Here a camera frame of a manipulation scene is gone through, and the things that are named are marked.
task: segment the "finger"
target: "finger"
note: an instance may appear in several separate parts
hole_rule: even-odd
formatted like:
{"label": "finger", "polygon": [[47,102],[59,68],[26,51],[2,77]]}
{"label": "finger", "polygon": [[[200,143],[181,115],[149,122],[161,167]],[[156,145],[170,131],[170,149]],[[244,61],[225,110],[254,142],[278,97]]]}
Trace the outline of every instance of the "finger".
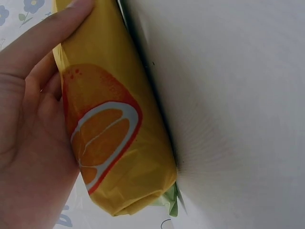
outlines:
{"label": "finger", "polygon": [[61,92],[61,76],[59,72],[57,72],[47,83],[45,88],[42,90],[44,93],[51,93],[57,101],[60,100],[62,92]]}
{"label": "finger", "polygon": [[0,73],[24,79],[57,44],[90,14],[94,0],[74,0],[66,9],[37,24],[0,53]]}
{"label": "finger", "polygon": [[30,72],[27,79],[34,80],[39,86],[37,90],[43,89],[51,77],[58,71],[54,55],[52,52],[48,53]]}

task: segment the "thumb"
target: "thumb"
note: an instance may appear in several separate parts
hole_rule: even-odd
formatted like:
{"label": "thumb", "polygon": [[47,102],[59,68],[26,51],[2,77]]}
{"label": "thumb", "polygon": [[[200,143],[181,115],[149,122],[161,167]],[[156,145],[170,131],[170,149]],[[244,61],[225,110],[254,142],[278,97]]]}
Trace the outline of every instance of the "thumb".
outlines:
{"label": "thumb", "polygon": [[79,27],[93,5],[94,0],[74,0],[0,52],[0,168],[16,144],[24,79],[47,53]]}

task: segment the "blue flower print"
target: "blue flower print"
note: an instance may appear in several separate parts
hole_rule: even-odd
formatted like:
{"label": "blue flower print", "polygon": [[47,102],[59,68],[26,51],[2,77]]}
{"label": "blue flower print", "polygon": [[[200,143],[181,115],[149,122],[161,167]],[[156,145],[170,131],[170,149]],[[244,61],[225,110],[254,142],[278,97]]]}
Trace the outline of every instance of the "blue flower print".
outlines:
{"label": "blue flower print", "polygon": [[44,5],[45,0],[23,0],[24,11],[34,14]]}
{"label": "blue flower print", "polygon": [[5,9],[4,6],[0,6],[0,26],[5,23],[5,20],[9,16],[10,12]]}

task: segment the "plastic wrapper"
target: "plastic wrapper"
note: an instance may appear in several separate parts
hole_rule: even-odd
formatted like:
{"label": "plastic wrapper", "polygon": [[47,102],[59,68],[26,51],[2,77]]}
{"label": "plastic wrapper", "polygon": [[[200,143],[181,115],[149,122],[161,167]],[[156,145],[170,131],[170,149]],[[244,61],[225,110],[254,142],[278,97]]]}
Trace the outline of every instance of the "plastic wrapper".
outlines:
{"label": "plastic wrapper", "polygon": [[[55,0],[55,11],[70,0]],[[113,216],[134,214],[176,180],[171,145],[114,0],[54,49],[68,134],[88,193]]]}

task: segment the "crinkled plastic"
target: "crinkled plastic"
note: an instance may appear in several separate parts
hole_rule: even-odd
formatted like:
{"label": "crinkled plastic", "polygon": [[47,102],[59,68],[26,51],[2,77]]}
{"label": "crinkled plastic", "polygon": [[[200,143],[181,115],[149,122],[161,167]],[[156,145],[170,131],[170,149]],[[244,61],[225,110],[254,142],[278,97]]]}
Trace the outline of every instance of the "crinkled plastic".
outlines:
{"label": "crinkled plastic", "polygon": [[[55,11],[70,0],[55,0]],[[171,145],[115,0],[54,49],[67,130],[91,199],[113,216],[134,214],[176,180]]]}

